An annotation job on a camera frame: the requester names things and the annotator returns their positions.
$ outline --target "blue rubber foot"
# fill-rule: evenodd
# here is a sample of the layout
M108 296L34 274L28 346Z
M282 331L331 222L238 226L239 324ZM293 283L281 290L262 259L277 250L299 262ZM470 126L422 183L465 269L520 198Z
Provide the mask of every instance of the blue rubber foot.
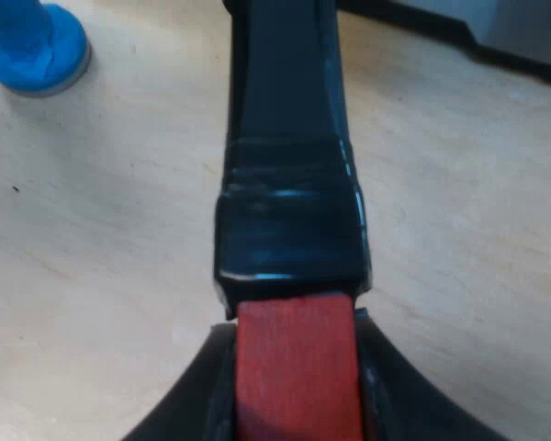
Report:
M24 96L49 96L73 84L90 61L90 44L80 22L57 5L44 6L51 17L49 40L29 55L0 49L0 83Z

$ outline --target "blue object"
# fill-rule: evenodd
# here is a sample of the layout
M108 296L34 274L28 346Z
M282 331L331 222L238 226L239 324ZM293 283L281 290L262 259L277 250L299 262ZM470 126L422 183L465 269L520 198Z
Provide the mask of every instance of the blue object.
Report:
M0 0L0 83L30 95L69 85L87 65L80 22L38 0Z

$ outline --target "red fabric strap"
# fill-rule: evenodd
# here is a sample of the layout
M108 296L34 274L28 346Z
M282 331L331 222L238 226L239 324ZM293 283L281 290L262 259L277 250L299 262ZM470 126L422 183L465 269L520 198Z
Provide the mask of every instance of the red fabric strap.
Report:
M238 315L238 440L362 441L352 300L244 302Z

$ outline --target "wooden surface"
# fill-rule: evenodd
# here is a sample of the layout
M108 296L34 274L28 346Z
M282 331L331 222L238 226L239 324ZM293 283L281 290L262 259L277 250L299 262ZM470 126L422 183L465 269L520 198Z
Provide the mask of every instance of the wooden surface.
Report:
M44 100L0 87L0 441L119 439L223 318L228 16L63 4L95 49L85 77ZM340 24L375 271L360 303L473 414L551 441L551 86Z

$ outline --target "wooden table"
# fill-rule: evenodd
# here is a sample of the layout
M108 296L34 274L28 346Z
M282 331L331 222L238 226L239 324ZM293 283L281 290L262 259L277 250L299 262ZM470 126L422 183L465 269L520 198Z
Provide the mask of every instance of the wooden table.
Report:
M85 77L43 100L0 86L0 441L119 439L223 319L228 15L63 4L95 49ZM551 441L551 85L340 23L375 271L361 305L473 414Z

